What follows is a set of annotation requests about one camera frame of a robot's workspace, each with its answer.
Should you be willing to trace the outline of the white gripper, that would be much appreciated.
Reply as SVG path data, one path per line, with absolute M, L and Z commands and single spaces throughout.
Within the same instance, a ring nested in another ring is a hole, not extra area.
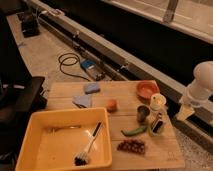
M 180 108 L 178 113 L 176 114 L 176 119 L 180 121 L 186 120 L 195 112 L 192 107 L 191 101 L 187 98 L 182 97 L 180 99 Z

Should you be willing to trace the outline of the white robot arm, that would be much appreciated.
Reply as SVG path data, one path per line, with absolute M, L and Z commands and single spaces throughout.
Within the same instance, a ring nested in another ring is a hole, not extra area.
M 213 95 L 213 61 L 199 63 L 193 70 L 194 80 L 184 89 L 179 102 L 181 104 L 176 118 L 186 120 L 195 113 L 196 108 L 204 105 Z

